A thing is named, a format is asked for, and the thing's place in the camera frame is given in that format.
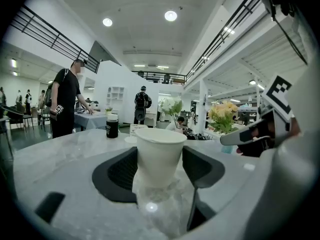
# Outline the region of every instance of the fluorescent light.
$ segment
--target fluorescent light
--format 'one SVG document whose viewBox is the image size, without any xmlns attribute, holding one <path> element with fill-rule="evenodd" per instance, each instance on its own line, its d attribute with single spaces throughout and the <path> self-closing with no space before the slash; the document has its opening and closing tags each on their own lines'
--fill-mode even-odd
<svg viewBox="0 0 320 240">
<path fill-rule="evenodd" d="M 227 31 L 228 33 L 230 33 L 232 35 L 235 33 L 231 28 L 228 28 L 228 27 L 225 27 L 224 31 Z"/>
<path fill-rule="evenodd" d="M 258 86 L 260 89 L 262 89 L 262 90 L 265 89 L 265 88 L 264 88 L 263 86 L 261 86 L 260 84 L 257 84 L 257 86 Z"/>
<path fill-rule="evenodd" d="M 12 65 L 12 67 L 14 67 L 14 68 L 17 67 L 17 61 L 16 61 L 14 58 L 11 60 L 11 65 Z"/>
<path fill-rule="evenodd" d="M 102 21 L 103 25 L 105 25 L 106 27 L 110 27 L 112 25 L 112 20 L 109 18 L 105 18 Z"/>
<path fill-rule="evenodd" d="M 169 10 L 164 14 L 164 17 L 169 22 L 174 22 L 177 19 L 177 13 L 173 10 Z"/>
</svg>

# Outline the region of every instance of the white paper cup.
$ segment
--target white paper cup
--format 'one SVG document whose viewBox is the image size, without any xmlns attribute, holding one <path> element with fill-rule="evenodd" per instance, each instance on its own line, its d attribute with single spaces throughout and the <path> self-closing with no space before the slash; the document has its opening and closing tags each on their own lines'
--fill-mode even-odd
<svg viewBox="0 0 320 240">
<path fill-rule="evenodd" d="M 138 173 L 142 183 L 153 188 L 168 186 L 172 182 L 187 137 L 172 130 L 157 128 L 141 128 L 135 133 Z"/>
</svg>

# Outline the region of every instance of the metal railing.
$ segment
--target metal railing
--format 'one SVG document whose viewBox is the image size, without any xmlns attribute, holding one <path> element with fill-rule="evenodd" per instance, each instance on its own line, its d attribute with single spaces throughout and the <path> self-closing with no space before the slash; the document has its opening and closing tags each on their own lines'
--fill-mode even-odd
<svg viewBox="0 0 320 240">
<path fill-rule="evenodd" d="M 86 60 L 85 67 L 97 73 L 99 62 L 43 18 L 23 5 L 10 25 L 71 60 Z"/>
<path fill-rule="evenodd" d="M 253 10 L 257 7 L 257 4 L 260 1 L 261 0 L 243 0 L 224 27 L 219 31 L 213 41 L 187 73 L 186 80 L 189 80 L 189 78 L 191 78 L 205 63 L 208 62 L 210 56 L 221 47 L 221 44 L 225 43 L 225 39 L 228 38 L 229 35 L 232 35 L 232 31 L 236 29 L 248 14 L 253 13 Z"/>
<path fill-rule="evenodd" d="M 145 72 L 145 71 L 132 71 L 138 76 L 147 81 L 154 83 L 162 83 L 167 85 L 184 85 L 186 76 L 183 74 L 162 73 L 162 72 Z"/>
</svg>

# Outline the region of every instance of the marble table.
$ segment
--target marble table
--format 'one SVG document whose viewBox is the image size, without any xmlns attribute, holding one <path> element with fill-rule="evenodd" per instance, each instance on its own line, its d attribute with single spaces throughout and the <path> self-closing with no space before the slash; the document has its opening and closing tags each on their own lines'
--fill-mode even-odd
<svg viewBox="0 0 320 240">
<path fill-rule="evenodd" d="M 145 188 L 140 185 L 136 174 L 132 191 L 137 195 L 138 207 L 134 203 L 111 202 L 97 191 L 92 183 L 93 170 L 102 162 L 129 150 L 134 144 L 124 141 L 127 136 L 120 133 L 118 138 L 108 139 L 105 130 L 92 129 L 19 150 L 13 162 L 18 200 L 34 210 L 49 192 L 64 193 L 65 199 L 51 225 L 81 240 L 163 240 L 179 236 L 183 239 L 208 239 L 213 229 L 211 221 L 216 217 L 186 232 L 195 190 L 181 161 L 173 182 L 166 189 Z M 212 187 L 197 190 L 202 202 L 217 214 L 223 213 L 256 172 L 252 167 L 257 166 L 260 160 L 218 152 L 218 143 L 213 140 L 187 140 L 185 144 L 223 163 L 227 173 Z M 250 164 L 251 169 L 246 169 L 246 164 Z M 255 197 L 263 190 L 267 171 L 265 169 L 255 179 L 261 180 L 254 188 L 257 192 Z M 246 203 L 248 210 L 243 212 L 249 213 L 256 201 Z M 227 229 L 228 219 L 223 223 L 218 229 L 220 235 L 221 230 Z"/>
<path fill-rule="evenodd" d="M 107 115 L 103 112 L 96 111 L 94 114 L 84 113 L 74 113 L 74 123 L 81 126 L 86 130 L 96 129 L 100 127 L 105 127 L 107 124 Z"/>
</svg>

